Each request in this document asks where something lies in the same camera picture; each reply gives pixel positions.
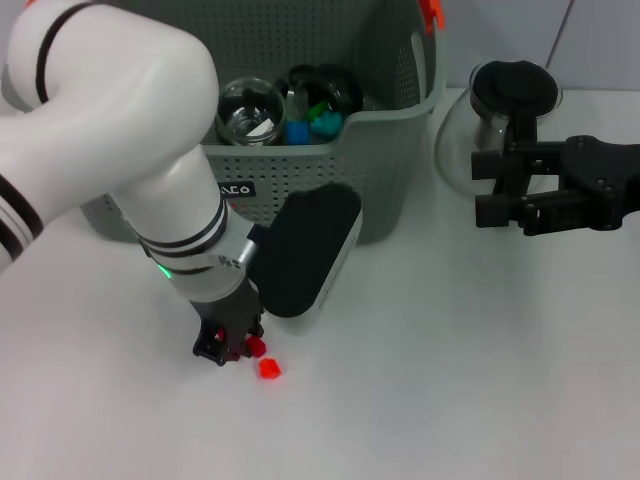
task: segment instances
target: green indicator light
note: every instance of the green indicator light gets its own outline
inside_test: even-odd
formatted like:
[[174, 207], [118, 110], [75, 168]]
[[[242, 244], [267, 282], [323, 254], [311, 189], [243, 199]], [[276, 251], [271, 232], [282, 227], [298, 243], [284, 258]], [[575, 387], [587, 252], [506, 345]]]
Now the green indicator light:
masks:
[[158, 265], [158, 268], [162, 271], [162, 273], [166, 275], [167, 278], [171, 278], [173, 276], [171, 275], [171, 272], [164, 268], [162, 265]]

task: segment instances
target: gray plastic basket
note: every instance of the gray plastic basket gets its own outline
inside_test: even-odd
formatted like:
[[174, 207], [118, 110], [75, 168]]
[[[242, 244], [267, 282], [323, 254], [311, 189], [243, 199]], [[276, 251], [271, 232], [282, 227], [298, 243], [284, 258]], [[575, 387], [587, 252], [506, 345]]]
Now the gray plastic basket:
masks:
[[[363, 199], [362, 242], [393, 230], [413, 168], [425, 155], [425, 120], [445, 83], [444, 30], [434, 20], [435, 33], [427, 33], [418, 0], [111, 3], [198, 37], [211, 52], [221, 85], [246, 76], [275, 81], [298, 64], [348, 66], [365, 93], [387, 110], [350, 116], [334, 142], [230, 147], [218, 144], [212, 127], [203, 144], [219, 182], [254, 183], [255, 197], [230, 201], [253, 221], [269, 225], [291, 192], [343, 182]], [[82, 209], [107, 238], [134, 241], [108, 195]]]

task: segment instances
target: white wall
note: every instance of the white wall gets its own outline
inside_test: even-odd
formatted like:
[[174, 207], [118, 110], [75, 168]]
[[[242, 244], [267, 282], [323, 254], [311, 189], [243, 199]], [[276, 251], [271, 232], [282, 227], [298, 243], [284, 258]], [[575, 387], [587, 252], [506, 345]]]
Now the white wall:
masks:
[[441, 0], [447, 18], [450, 86], [466, 86], [479, 63], [545, 65], [570, 0]]
[[[0, 65], [25, 1], [0, 0]], [[640, 89], [640, 1], [574, 1], [551, 71], [566, 88]], [[545, 65], [571, 0], [441, 2], [449, 85], [465, 86], [473, 68], [487, 60], [524, 58]], [[0, 113], [8, 109], [0, 98]]]
[[566, 88], [640, 89], [640, 1], [576, 0], [550, 65]]

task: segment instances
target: blue block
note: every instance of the blue block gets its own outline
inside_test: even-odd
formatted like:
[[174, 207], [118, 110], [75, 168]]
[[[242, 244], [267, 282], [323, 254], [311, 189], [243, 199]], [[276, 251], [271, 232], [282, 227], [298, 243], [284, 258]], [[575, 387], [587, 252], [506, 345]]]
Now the blue block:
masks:
[[311, 131], [316, 135], [333, 139], [342, 130], [344, 118], [341, 113], [326, 111], [311, 123]]
[[285, 131], [288, 145], [309, 145], [311, 141], [307, 122], [287, 122]]

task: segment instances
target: black lid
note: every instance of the black lid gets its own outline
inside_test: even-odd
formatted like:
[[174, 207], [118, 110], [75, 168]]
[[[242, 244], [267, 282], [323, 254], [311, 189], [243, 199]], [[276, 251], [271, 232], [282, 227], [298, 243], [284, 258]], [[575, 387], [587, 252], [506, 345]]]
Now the black lid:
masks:
[[473, 79], [473, 93], [490, 110], [506, 116], [516, 112], [540, 117], [558, 101], [558, 84], [544, 68], [527, 61], [489, 62]]

